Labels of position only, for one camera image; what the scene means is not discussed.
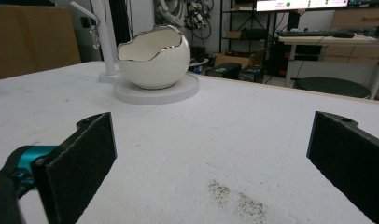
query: stool seat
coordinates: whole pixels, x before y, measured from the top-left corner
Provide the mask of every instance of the stool seat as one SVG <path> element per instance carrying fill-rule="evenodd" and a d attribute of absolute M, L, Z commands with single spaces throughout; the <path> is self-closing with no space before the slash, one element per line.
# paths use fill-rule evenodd
<path fill-rule="evenodd" d="M 356 82 L 336 77 L 305 77 L 294 83 L 295 89 L 318 91 L 357 98 L 368 98 L 371 95 L 368 88 Z"/>

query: cracked eggshell bowl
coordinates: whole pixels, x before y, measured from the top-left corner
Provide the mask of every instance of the cracked eggshell bowl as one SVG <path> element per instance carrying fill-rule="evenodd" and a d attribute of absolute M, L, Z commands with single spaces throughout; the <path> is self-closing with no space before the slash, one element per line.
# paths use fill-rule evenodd
<path fill-rule="evenodd" d="M 168 88 L 190 65 L 190 45 L 173 26 L 155 26 L 118 46 L 120 72 L 142 89 Z"/>

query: desk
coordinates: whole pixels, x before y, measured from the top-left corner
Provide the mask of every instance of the desk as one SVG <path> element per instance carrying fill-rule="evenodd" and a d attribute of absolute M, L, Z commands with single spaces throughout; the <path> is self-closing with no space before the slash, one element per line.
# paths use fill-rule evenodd
<path fill-rule="evenodd" d="M 118 158 L 78 223 L 371 223 L 306 158 L 314 114 L 379 138 L 379 102 L 198 76 L 169 105 L 129 105 L 103 63 L 0 80 L 0 168 L 24 145 L 58 145 L 110 111 Z M 36 191 L 27 223 L 46 223 Z"/>
<path fill-rule="evenodd" d="M 291 52 L 288 59 L 288 71 L 286 73 L 285 86 L 289 85 L 292 77 L 292 63 L 295 61 L 295 49 L 297 45 L 328 45 L 328 46 L 356 46 L 356 47 L 376 47 L 379 48 L 379 40 L 356 35 L 354 38 L 335 38 L 332 36 L 307 36 L 307 37 L 287 37 L 279 36 L 279 41 L 291 45 Z M 374 99 L 379 87 L 379 63 L 374 67 L 370 78 L 370 99 Z"/>

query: white round base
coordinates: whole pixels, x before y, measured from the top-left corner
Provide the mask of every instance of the white round base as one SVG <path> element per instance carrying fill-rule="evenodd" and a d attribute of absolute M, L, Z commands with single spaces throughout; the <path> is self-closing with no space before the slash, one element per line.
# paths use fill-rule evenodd
<path fill-rule="evenodd" d="M 99 82 L 116 84 L 119 80 L 120 71 L 116 71 L 113 75 L 108 75 L 107 72 L 99 74 Z"/>
<path fill-rule="evenodd" d="M 127 79 L 121 79 L 115 87 L 116 97 L 132 105 L 165 105 L 186 100 L 199 91 L 197 77 L 186 74 L 174 86 L 161 90 L 144 90 Z"/>

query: monitor screen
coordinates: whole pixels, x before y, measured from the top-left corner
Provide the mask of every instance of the monitor screen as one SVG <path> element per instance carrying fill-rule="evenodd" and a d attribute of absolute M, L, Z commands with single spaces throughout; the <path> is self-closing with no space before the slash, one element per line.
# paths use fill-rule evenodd
<path fill-rule="evenodd" d="M 295 9 L 327 10 L 347 7 L 348 0 L 258 0 L 257 11 L 290 11 Z"/>

